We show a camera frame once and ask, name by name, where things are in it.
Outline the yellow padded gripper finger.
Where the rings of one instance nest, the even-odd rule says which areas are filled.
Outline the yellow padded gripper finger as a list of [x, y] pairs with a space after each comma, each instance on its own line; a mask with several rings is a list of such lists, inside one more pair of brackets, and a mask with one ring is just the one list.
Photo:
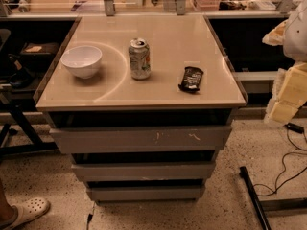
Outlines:
[[306, 102], [307, 63], [296, 62], [288, 70], [279, 68], [264, 122], [268, 125], [286, 125]]

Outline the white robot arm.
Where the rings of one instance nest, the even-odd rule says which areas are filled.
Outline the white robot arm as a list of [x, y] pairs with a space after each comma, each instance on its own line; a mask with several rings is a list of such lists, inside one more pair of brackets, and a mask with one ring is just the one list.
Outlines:
[[271, 46], [282, 45], [284, 55], [295, 62], [288, 70], [278, 69], [266, 108], [265, 122], [281, 127], [307, 102], [307, 0], [262, 41]]

